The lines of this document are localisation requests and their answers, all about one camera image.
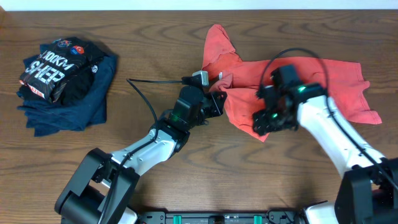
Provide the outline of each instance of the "background wall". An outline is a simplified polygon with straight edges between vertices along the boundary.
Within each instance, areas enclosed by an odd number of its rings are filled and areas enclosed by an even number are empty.
[[[6,11],[398,9],[398,0],[0,0]]]

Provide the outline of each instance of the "wooden table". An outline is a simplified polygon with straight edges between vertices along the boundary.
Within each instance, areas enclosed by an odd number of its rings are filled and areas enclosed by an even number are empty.
[[[174,80],[201,69],[213,24],[224,26],[243,60],[299,46],[360,62],[371,82],[365,97],[383,123],[354,126],[387,157],[398,156],[397,11],[10,12],[0,28],[0,222],[59,223],[54,203],[85,154],[122,149],[153,122],[125,79]],[[34,138],[16,110],[22,59],[37,54],[40,43],[73,35],[120,56],[108,121]],[[173,107],[181,88],[138,87],[158,114]],[[333,164],[305,130],[271,134],[263,144],[223,116],[193,129],[181,152],[142,177],[131,202],[140,211],[266,210],[334,200],[339,186]]]

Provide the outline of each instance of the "red fabric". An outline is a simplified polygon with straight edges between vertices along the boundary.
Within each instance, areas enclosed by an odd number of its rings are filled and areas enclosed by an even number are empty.
[[[381,124],[376,111],[370,110],[363,96],[363,90],[369,87],[361,74],[361,65],[323,59],[329,71],[329,94],[343,116],[353,122]],[[214,25],[207,33],[202,69],[207,71],[209,79],[217,81],[210,91],[225,91],[228,94],[224,108],[229,121],[237,128],[265,141],[267,136],[258,136],[252,130],[252,114],[265,107],[264,100],[257,100],[256,92],[262,71],[268,60],[243,62],[221,25]],[[318,82],[325,86],[325,76],[315,58],[290,57],[274,61],[264,77],[264,84],[271,85],[271,71],[283,65],[293,64],[304,83]]]

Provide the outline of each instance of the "green strip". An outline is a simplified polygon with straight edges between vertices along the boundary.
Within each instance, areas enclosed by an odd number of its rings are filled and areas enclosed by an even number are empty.
[[[254,216],[254,224],[262,224],[262,216],[255,215]]]
[[[181,215],[174,215],[173,216],[173,224],[181,224],[181,223],[182,223]]]

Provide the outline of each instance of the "folded blue fabric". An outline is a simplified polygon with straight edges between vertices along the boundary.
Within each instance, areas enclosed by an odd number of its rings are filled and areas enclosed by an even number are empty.
[[[38,55],[24,60],[28,67]],[[117,57],[105,56],[98,65],[94,82],[82,100],[71,101],[67,105],[45,100],[24,100],[17,109],[25,111],[27,128],[34,128],[34,136],[46,136],[60,130],[84,131],[87,126],[106,122],[106,92],[116,71]]]

